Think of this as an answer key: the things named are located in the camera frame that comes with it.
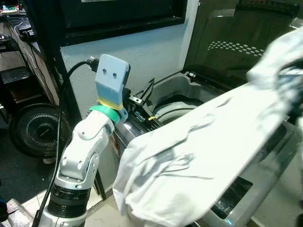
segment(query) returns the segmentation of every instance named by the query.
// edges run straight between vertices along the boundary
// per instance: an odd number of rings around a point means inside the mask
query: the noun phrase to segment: green ring
[[[108,106],[94,105],[89,110],[97,110],[101,113],[104,113],[107,117],[109,117],[115,123],[115,125],[118,124],[118,122],[120,121],[119,114],[112,108],[109,108]]]

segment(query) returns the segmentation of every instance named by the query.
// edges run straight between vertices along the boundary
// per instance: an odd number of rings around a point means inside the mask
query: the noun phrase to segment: black cylinder
[[[86,212],[90,189],[72,190],[54,185],[47,210],[60,218],[75,218]]]

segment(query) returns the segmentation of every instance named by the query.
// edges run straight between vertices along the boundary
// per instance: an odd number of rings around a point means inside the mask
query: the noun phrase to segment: washing machine lid
[[[268,44],[303,25],[302,8],[301,0],[202,1],[183,72],[224,91],[245,84]]]

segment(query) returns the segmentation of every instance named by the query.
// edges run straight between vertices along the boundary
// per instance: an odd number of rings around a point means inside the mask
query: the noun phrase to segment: dotted pattern
[[[212,49],[225,49],[225,50],[231,50],[231,51],[237,51],[240,53],[245,53],[245,54],[251,54],[255,57],[262,56],[264,53],[264,50],[257,49],[254,46],[248,46],[246,44],[240,44],[240,43],[232,43],[232,42],[224,42],[224,41],[213,41],[209,46],[208,46],[208,51]]]

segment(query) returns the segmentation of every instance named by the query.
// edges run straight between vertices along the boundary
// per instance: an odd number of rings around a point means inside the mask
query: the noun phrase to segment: white cloth
[[[249,80],[259,88],[276,88],[279,71],[300,59],[303,60],[303,26],[274,40],[248,72]]]
[[[282,122],[289,99],[296,96],[295,89],[286,99],[281,96],[290,89],[287,81],[285,89],[275,89],[279,70],[303,53],[296,49],[302,48],[302,29],[292,34],[280,38],[282,46],[274,42],[264,62],[249,72],[252,84],[131,141],[113,185],[122,214],[129,206],[146,226],[182,227],[213,206]],[[288,57],[276,58],[277,47]]]

